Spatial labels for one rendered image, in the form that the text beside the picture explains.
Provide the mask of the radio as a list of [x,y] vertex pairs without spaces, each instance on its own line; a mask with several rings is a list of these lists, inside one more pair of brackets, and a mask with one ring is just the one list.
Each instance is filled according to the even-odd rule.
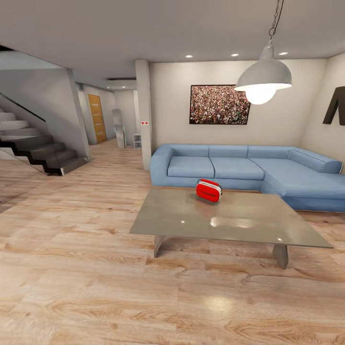
[[222,196],[222,188],[215,182],[201,179],[196,184],[196,193],[211,202],[218,202]]

